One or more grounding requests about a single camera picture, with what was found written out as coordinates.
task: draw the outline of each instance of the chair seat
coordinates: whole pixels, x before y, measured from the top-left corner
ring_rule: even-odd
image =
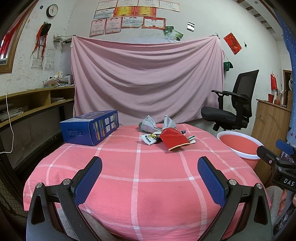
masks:
[[[201,115],[206,121],[216,122],[222,128],[227,130],[231,130],[232,128],[230,127],[235,126],[236,115],[226,110],[204,106],[201,109]],[[247,128],[247,126],[248,122],[243,119],[242,128]]]

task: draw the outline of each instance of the human hand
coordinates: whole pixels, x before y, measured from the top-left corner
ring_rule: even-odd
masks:
[[[278,216],[281,216],[283,213],[283,210],[285,209],[286,206],[286,197],[287,197],[287,189],[284,189],[282,195],[281,195],[281,202],[279,204],[279,211],[278,211]],[[293,197],[293,204],[296,207],[296,194]]]

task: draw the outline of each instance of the red cup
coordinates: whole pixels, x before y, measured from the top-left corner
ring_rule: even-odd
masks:
[[[270,103],[274,102],[274,95],[268,94],[268,102],[270,102]]]

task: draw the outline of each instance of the bucket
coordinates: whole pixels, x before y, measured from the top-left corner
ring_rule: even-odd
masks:
[[[260,141],[235,131],[219,132],[217,138],[230,147],[254,170],[260,160],[260,157],[257,156],[257,148],[263,146]]]

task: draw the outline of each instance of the pink tablecloth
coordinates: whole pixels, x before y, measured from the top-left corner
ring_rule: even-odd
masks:
[[[170,152],[164,143],[146,145],[138,126],[120,127],[96,147],[64,144],[35,168],[24,188],[24,207],[38,182],[56,185],[72,178],[93,156],[103,171],[80,209],[89,212],[108,230],[134,240],[196,241],[218,210],[198,171],[197,161],[207,156],[228,179],[254,186],[254,171],[230,148],[206,131],[177,125],[196,143]],[[242,206],[229,227],[236,225]]]

